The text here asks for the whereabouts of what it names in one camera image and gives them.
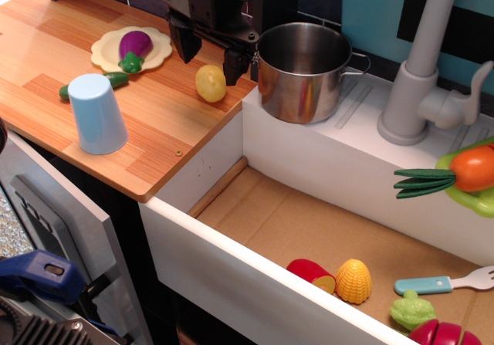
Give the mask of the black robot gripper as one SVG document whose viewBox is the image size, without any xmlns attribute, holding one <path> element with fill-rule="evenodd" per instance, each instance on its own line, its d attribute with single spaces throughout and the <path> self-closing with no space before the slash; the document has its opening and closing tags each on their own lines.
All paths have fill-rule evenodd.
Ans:
<svg viewBox="0 0 494 345">
<path fill-rule="evenodd" d="M 254 45 L 259 34 L 242 14 L 252 0 L 163 0 L 171 38 L 178 55 L 189 63 L 207 40 L 225 49 L 223 73 L 234 86 L 248 72 L 251 57 L 243 49 Z"/>
</svg>

